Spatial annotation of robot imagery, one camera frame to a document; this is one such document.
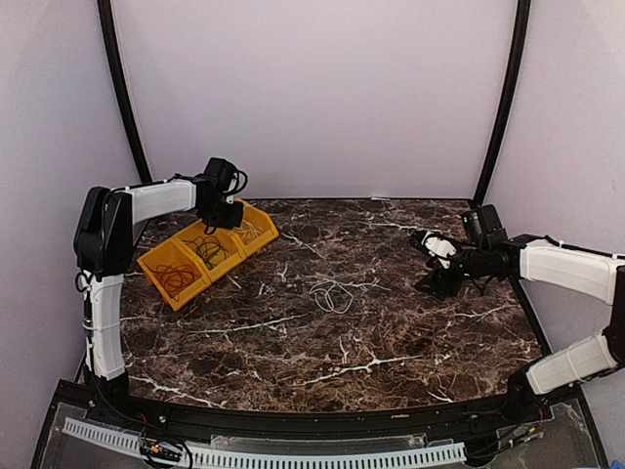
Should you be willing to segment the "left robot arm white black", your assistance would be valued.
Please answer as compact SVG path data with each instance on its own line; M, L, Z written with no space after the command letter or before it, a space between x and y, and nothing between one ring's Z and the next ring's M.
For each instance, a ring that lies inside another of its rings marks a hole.
M89 189L73 240L78 268L74 285L83 296L84 377L101 412L117 426L131 425L138 417L137 403L128 397L120 304L124 274L143 224L192 211L209 229L237 228L243 221L243 204L235 197L248 181L233 163L211 157L195 176L176 174L137 186Z

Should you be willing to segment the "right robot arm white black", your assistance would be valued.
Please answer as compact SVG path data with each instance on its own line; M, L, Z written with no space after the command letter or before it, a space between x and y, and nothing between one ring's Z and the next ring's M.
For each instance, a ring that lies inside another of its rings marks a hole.
M411 245L428 258L429 272L417 290L440 300L456 296L466 281L507 278L544 282L576 291L610 306L608 325L564 350L511 375L498 414L522 422L540 397L564 386L609 375L624 366L624 257L567 244L548 235L508 236L493 205L461 216L468 237L462 242L422 230Z

